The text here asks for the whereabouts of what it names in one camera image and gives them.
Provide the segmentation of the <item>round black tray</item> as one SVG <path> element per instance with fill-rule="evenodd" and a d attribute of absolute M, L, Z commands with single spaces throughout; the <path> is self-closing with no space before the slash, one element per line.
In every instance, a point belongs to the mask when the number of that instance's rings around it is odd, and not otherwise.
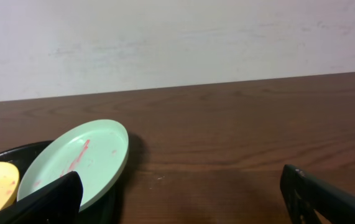
<path fill-rule="evenodd" d="M 0 162 L 14 164 L 21 176 L 26 173 L 33 160 L 52 141 L 35 142 L 0 152 Z M 99 200 L 78 214 L 77 223 L 112 224 L 119 223 L 118 189 L 111 187 Z"/>

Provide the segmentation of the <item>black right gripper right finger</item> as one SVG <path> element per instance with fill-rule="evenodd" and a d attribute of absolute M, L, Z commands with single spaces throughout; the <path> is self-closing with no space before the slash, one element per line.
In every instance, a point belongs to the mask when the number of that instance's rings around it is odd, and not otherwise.
<path fill-rule="evenodd" d="M 355 223 L 355 196 L 290 164 L 284 165 L 280 191 L 292 223 Z"/>

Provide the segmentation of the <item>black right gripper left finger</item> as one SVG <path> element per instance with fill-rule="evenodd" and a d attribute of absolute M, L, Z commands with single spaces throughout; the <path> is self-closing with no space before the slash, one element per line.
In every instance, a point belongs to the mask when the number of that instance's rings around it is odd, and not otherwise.
<path fill-rule="evenodd" d="M 0 211 L 0 224 L 76 223 L 83 197 L 77 172 L 69 172 Z"/>

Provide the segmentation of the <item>mint green plate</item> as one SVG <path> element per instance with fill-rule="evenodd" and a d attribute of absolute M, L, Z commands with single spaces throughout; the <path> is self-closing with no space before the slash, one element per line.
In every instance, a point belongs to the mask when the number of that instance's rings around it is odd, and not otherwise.
<path fill-rule="evenodd" d="M 79 125 L 50 143 L 33 160 L 19 184 L 17 200 L 75 171 L 83 186 L 83 211 L 116 183 L 128 153 L 129 136 L 121 123 L 99 119 Z"/>

